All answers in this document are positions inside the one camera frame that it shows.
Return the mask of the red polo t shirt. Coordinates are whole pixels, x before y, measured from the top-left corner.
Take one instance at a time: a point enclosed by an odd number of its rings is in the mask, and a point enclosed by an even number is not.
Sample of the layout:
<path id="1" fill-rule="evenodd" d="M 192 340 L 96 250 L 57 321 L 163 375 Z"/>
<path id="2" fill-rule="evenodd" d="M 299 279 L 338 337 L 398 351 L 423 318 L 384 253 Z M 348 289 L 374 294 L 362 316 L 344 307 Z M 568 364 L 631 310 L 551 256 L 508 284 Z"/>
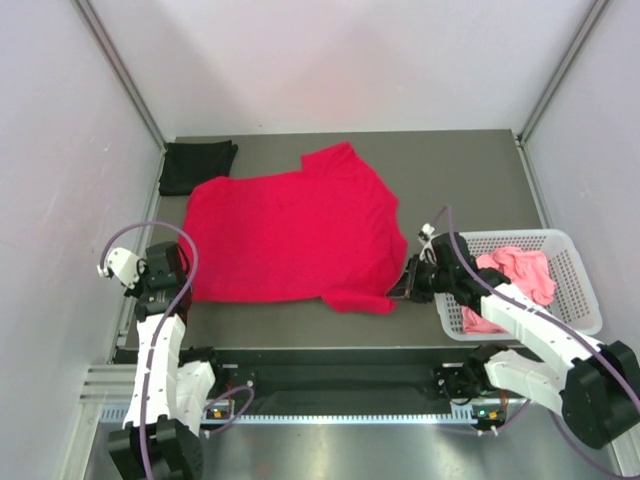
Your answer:
<path id="1" fill-rule="evenodd" d="M 196 302 L 321 299 L 340 313 L 389 314 L 408 243 L 399 200 L 349 143 L 305 154 L 296 171 L 219 177 L 194 189 L 181 244 Z"/>

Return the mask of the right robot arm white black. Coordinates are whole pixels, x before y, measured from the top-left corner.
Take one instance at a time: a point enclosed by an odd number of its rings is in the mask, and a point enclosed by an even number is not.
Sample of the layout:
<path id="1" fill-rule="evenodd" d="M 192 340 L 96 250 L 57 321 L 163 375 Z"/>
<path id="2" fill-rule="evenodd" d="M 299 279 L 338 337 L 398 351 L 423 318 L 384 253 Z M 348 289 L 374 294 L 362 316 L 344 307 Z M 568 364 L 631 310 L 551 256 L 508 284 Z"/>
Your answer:
<path id="1" fill-rule="evenodd" d="M 638 426 L 639 363 L 630 347 L 569 327 L 499 270 L 480 267 L 459 233 L 437 233 L 426 223 L 418 238 L 422 250 L 409 259 L 392 297 L 428 303 L 449 295 L 536 356 L 497 344 L 476 348 L 461 367 L 465 395 L 516 393 L 560 416 L 593 449 Z"/>

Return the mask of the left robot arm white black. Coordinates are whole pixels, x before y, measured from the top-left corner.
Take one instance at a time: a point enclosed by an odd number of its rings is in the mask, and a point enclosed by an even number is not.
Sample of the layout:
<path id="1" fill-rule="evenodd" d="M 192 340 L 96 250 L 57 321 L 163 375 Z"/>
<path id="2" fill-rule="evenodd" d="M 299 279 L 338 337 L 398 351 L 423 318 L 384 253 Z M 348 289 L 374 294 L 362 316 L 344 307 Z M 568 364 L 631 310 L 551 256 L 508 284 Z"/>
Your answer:
<path id="1" fill-rule="evenodd" d="M 124 479 L 199 479 L 205 403 L 224 390 L 227 374 L 213 350 L 181 349 L 191 287 L 180 246 L 164 242 L 145 256 L 114 248 L 98 271 L 136 300 L 134 387 L 121 428 L 108 437 L 109 455 Z"/>

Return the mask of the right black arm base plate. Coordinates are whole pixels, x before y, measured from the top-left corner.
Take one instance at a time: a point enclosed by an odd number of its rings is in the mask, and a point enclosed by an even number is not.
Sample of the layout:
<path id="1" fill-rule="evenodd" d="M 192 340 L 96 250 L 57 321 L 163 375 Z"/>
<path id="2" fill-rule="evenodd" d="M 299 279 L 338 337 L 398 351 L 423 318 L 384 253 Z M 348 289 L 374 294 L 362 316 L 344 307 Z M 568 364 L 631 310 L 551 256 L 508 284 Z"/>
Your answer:
<path id="1" fill-rule="evenodd" d="M 498 352 L 494 346 L 482 346 L 473 350 L 460 365 L 436 367 L 434 376 L 439 392 L 456 405 L 466 405 L 493 394 L 497 388 L 489 381 L 486 364 Z"/>

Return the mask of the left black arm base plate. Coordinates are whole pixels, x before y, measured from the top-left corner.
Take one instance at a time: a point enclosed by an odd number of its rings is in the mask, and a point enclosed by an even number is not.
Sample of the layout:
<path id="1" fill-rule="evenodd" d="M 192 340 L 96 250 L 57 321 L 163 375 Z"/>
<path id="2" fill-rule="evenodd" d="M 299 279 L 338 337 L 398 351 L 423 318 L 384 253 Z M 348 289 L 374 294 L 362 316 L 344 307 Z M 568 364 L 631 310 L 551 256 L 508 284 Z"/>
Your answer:
<path id="1" fill-rule="evenodd" d="M 215 381 L 208 392 L 208 400 L 213 400 L 234 387 L 256 381 L 256 367 L 240 354 L 215 350 L 211 354 L 210 363 Z"/>

